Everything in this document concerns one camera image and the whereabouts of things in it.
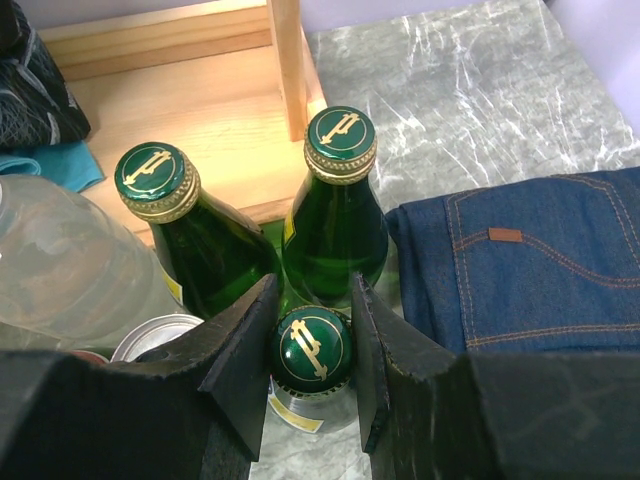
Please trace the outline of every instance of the leather patch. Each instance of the leather patch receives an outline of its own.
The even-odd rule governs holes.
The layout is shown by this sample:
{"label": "leather patch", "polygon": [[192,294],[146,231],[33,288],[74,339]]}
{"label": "leather patch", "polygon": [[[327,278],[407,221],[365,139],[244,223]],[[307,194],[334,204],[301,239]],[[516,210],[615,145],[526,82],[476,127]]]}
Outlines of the leather patch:
{"label": "leather patch", "polygon": [[490,228],[489,240],[494,242],[522,243],[522,232],[512,228]]}

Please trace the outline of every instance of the blue jeans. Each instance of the blue jeans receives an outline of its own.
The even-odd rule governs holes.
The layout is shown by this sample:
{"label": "blue jeans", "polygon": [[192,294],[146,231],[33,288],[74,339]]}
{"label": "blue jeans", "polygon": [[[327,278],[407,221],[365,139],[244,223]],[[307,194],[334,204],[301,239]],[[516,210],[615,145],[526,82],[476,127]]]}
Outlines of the blue jeans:
{"label": "blue jeans", "polygon": [[387,220],[405,318],[444,347],[639,349],[640,168],[407,203]]}

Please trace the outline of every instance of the translucent container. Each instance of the translucent container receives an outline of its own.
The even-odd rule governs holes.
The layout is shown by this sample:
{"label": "translucent container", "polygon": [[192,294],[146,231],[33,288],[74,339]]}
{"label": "translucent container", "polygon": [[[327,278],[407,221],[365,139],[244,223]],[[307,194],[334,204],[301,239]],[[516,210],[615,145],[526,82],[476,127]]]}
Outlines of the translucent container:
{"label": "translucent container", "polygon": [[91,201],[0,176],[0,348],[115,348],[181,312],[154,252]]}

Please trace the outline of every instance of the green bottle cap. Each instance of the green bottle cap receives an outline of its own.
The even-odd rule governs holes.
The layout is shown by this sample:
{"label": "green bottle cap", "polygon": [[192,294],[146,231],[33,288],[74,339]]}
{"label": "green bottle cap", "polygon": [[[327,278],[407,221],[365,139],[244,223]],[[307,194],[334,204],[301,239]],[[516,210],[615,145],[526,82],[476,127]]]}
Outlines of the green bottle cap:
{"label": "green bottle cap", "polygon": [[200,191],[200,176],[187,156],[168,143],[140,144],[118,162],[116,189],[125,205],[151,223],[168,223],[188,212]]}
{"label": "green bottle cap", "polygon": [[371,171],[376,147],[376,132],[369,117],[353,107],[329,107],[309,123],[304,157],[321,180],[348,185]]}
{"label": "green bottle cap", "polygon": [[274,380],[296,396],[342,387],[351,374],[353,345],[347,319],[325,307],[291,310],[270,346]]}

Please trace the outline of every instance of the gray marble surface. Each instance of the gray marble surface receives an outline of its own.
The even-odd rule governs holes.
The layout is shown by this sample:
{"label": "gray marble surface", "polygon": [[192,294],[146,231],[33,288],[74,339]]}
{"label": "gray marble surface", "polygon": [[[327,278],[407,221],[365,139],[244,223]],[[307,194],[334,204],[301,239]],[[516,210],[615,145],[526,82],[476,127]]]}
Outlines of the gray marble surface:
{"label": "gray marble surface", "polygon": [[[460,190],[640,164],[640,141],[540,0],[346,27],[311,35],[309,44],[327,102],[355,106],[376,125],[370,178],[385,211]],[[250,478],[368,480],[371,470],[357,422],[312,436],[268,412]]]}

